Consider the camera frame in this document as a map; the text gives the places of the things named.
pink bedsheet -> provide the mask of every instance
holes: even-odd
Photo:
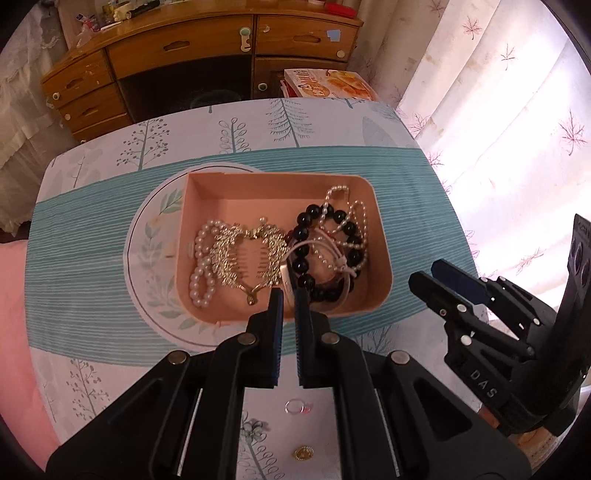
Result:
[[[25,326],[27,241],[0,244],[0,414],[45,469],[59,441],[37,388]]]

tablecloth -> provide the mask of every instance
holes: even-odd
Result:
[[[64,442],[167,352],[211,350],[244,325],[190,317],[174,288],[176,235],[188,171],[357,174],[376,193],[394,273],[375,312],[331,320],[369,351],[404,348],[470,406],[443,363],[443,322],[408,276],[445,258],[476,274],[453,208],[427,159],[386,104],[273,99],[150,119],[57,157],[47,169],[27,252],[25,303],[42,398]],[[294,328],[284,325],[280,384],[245,394],[237,478],[340,478],[329,390],[297,385]],[[300,415],[285,412],[301,399]],[[314,457],[292,453],[309,445]]]

book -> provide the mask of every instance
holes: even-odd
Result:
[[[285,81],[298,97],[349,98],[379,102],[374,90],[355,72],[324,69],[288,69]]]
[[[297,94],[295,93],[294,89],[291,88],[291,85],[285,80],[279,81],[281,91],[283,92],[283,98],[297,98]]]

blue striped pattern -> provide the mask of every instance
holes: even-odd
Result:
[[[363,317],[334,320],[355,336],[424,310],[409,275],[445,258],[476,274],[462,227],[420,150],[309,147],[187,160],[93,183],[37,204],[25,275],[32,347],[93,361],[151,366],[175,346],[141,318],[125,287],[122,253],[129,224],[147,195],[187,167],[236,161],[267,171],[358,174],[374,186],[394,270],[385,304]],[[283,353],[295,351],[293,324]]]

black bead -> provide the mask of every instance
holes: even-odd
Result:
[[[306,257],[310,253],[309,245],[302,245],[294,250],[296,257]]]
[[[298,225],[303,225],[303,226],[312,225],[312,215],[310,215],[308,212],[301,212],[297,216],[297,223],[298,223]]]
[[[297,279],[297,284],[300,288],[305,288],[310,291],[316,286],[316,280],[314,280],[314,277],[309,273],[304,273]]]
[[[338,285],[329,287],[324,291],[324,299],[329,302],[339,301],[340,294],[343,291],[343,287],[339,288]]]
[[[309,235],[308,227],[303,225],[298,225],[294,228],[294,232],[292,233],[292,238],[298,242],[303,242],[304,240],[308,240]]]
[[[326,217],[330,218],[335,214],[335,208],[329,203],[328,207],[326,207]]]
[[[310,264],[304,257],[296,257],[291,263],[291,268],[293,268],[295,273],[302,274],[308,271]]]
[[[308,208],[306,209],[306,213],[310,214],[312,220],[316,220],[320,216],[320,211],[321,208],[318,205],[315,205],[314,203],[308,205]]]
[[[336,223],[341,223],[346,218],[347,212],[345,212],[344,210],[337,210],[335,213],[333,213],[333,219]]]
[[[347,265],[348,266],[355,267],[356,265],[359,265],[359,263],[362,260],[363,260],[363,253],[361,253],[361,250],[356,250],[354,248],[349,250],[349,253],[347,254]]]
[[[347,238],[347,243],[361,245],[361,239],[357,235],[351,235]]]
[[[347,222],[343,227],[343,233],[345,235],[354,235],[357,232],[357,225],[353,222]]]
[[[310,300],[312,301],[324,301],[324,290],[320,287],[312,288],[310,292]]]

